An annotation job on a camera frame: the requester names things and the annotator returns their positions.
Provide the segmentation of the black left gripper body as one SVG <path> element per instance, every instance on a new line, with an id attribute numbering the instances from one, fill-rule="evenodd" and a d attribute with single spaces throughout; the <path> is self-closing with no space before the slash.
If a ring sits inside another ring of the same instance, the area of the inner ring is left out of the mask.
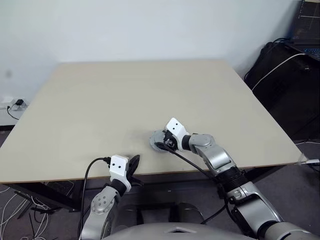
<path id="1" fill-rule="evenodd" d="M 133 180 L 133 174 L 135 173 L 137 169 L 137 157 L 133 156 L 129 162 L 128 162 L 128 168 L 126 172 L 126 179 L 129 181 L 130 184 L 132 184 Z"/>

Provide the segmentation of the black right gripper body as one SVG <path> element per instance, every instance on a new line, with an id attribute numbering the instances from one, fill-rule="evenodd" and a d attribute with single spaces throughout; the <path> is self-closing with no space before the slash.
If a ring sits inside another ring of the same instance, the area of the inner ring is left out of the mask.
<path id="1" fill-rule="evenodd" d="M 170 132 L 166 131 L 164 133 L 163 146 L 171 151 L 178 151 L 179 144 L 176 137 Z"/>

